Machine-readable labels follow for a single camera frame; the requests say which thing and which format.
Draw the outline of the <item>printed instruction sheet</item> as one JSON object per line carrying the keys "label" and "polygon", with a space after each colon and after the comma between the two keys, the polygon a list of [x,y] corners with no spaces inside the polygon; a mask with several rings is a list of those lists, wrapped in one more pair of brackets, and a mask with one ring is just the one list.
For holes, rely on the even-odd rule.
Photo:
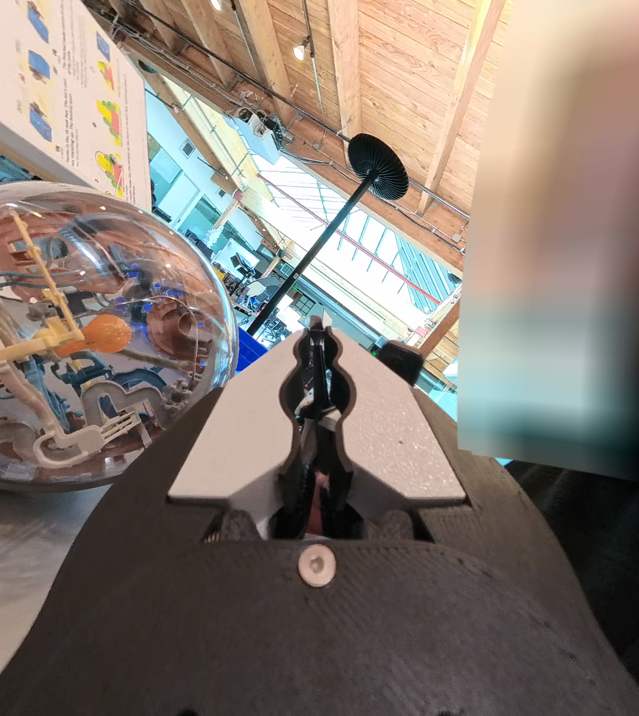
{"label": "printed instruction sheet", "polygon": [[0,154],[151,210],[145,82],[81,1],[0,1]]}

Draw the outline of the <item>black stand pole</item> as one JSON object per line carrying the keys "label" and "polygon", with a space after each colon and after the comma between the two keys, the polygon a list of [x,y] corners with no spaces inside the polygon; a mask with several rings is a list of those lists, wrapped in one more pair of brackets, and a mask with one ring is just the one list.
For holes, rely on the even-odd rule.
{"label": "black stand pole", "polygon": [[378,198],[387,201],[399,200],[407,193],[409,180],[405,167],[393,149],[381,139],[366,133],[356,135],[349,141],[348,158],[354,174],[360,179],[359,186],[247,327],[249,335],[254,336],[271,317],[274,309],[278,307],[279,301],[287,295],[297,279],[305,273],[365,193],[372,192]]}

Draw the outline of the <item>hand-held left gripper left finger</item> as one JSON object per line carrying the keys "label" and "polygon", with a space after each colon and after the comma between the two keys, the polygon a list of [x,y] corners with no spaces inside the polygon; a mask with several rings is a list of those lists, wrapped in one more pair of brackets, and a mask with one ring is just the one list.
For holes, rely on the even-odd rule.
{"label": "hand-held left gripper left finger", "polygon": [[309,331],[296,332],[221,390],[169,488],[181,505],[244,511],[269,522],[283,504],[280,475],[298,455],[290,381],[302,369]]}

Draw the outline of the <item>black flat-tip tweezers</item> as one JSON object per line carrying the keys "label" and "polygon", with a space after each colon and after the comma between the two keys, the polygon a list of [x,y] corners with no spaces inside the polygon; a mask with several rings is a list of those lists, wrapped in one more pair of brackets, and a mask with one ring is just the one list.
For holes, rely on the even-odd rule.
{"label": "black flat-tip tweezers", "polygon": [[309,321],[311,380],[305,384],[306,395],[297,408],[297,415],[304,420],[304,428],[313,434],[315,447],[320,456],[327,455],[334,445],[334,430],[347,407],[347,393],[343,378],[335,373],[334,362],[338,344],[332,333],[332,318],[324,311]]}

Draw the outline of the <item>blue storage bin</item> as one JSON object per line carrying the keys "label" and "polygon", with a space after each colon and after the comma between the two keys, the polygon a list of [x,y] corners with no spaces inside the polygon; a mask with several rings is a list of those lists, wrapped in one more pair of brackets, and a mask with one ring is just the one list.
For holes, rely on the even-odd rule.
{"label": "blue storage bin", "polygon": [[255,363],[263,355],[268,353],[268,348],[262,345],[252,335],[244,329],[238,329],[238,357],[236,363],[236,373],[244,371],[249,365]]}

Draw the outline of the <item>clear maze ball toy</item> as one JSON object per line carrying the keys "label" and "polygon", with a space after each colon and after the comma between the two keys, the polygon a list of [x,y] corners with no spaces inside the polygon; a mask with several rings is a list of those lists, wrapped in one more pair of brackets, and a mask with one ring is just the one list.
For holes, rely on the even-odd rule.
{"label": "clear maze ball toy", "polygon": [[104,486],[233,377],[211,262],[145,210],[0,184],[0,490]]}

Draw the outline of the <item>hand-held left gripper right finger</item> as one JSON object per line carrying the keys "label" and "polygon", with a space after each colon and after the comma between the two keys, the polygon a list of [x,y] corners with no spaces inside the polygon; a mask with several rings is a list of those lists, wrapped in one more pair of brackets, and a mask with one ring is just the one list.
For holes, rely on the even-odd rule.
{"label": "hand-held left gripper right finger", "polygon": [[463,505],[466,491],[418,401],[422,353],[388,342],[373,355],[331,328],[326,340],[340,413],[328,474],[333,505],[366,520]]}

